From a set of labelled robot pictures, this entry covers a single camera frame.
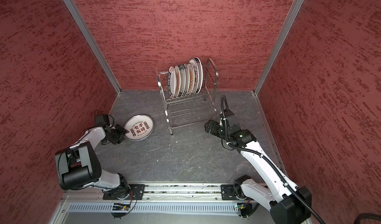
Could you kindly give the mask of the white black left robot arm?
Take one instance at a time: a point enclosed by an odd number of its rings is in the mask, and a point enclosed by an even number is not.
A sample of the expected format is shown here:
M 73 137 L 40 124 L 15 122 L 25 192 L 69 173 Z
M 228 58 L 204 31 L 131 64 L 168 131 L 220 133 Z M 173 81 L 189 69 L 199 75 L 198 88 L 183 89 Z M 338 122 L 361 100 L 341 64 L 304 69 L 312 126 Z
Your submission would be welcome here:
M 101 167 L 95 153 L 99 144 L 119 144 L 128 131 L 117 125 L 96 126 L 68 148 L 55 154 L 59 186 L 63 190 L 82 190 L 88 187 L 101 189 L 104 200 L 126 200 L 133 198 L 133 191 L 125 177 L 111 173 Z

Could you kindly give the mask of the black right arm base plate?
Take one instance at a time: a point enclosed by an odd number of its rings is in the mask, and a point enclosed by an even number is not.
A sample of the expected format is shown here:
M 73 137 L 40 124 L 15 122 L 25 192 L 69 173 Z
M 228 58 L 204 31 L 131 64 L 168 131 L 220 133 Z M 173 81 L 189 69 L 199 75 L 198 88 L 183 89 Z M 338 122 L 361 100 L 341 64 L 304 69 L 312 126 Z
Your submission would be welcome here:
M 246 197 L 239 185 L 237 184 L 222 184 L 220 186 L 221 188 L 221 197 L 222 200 L 248 200 L 248 197 Z

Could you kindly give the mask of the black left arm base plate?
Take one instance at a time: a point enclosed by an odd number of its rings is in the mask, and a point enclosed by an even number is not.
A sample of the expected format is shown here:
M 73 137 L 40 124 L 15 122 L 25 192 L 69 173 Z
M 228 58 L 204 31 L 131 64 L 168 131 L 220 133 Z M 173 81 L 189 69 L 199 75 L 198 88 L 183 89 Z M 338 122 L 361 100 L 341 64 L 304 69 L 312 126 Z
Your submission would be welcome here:
M 103 200 L 142 200 L 145 187 L 145 184 L 120 185 L 117 188 L 104 191 Z

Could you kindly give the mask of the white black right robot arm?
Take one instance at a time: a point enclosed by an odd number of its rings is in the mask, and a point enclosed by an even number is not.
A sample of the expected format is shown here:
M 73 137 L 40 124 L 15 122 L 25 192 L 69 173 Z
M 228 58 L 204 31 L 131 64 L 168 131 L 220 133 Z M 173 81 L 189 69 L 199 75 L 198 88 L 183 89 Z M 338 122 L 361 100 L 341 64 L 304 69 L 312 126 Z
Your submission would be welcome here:
M 241 129 L 232 111 L 224 110 L 220 121 L 209 120 L 204 129 L 238 151 L 261 176 L 267 187 L 244 175 L 235 180 L 236 196 L 250 198 L 266 208 L 276 224 L 303 224 L 311 219 L 312 195 L 290 180 L 268 157 L 255 136 Z

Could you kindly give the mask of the stainless steel dish rack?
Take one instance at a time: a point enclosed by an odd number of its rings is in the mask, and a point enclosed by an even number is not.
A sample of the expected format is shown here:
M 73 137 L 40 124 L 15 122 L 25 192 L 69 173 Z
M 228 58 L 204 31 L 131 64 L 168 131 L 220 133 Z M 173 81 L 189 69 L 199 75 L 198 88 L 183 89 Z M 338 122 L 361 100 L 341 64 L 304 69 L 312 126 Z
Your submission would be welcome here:
M 213 59 L 200 63 L 203 80 L 195 93 L 170 97 L 169 72 L 156 72 L 159 94 L 163 103 L 169 133 L 174 130 L 215 118 L 217 114 L 216 95 L 219 93 L 219 71 Z

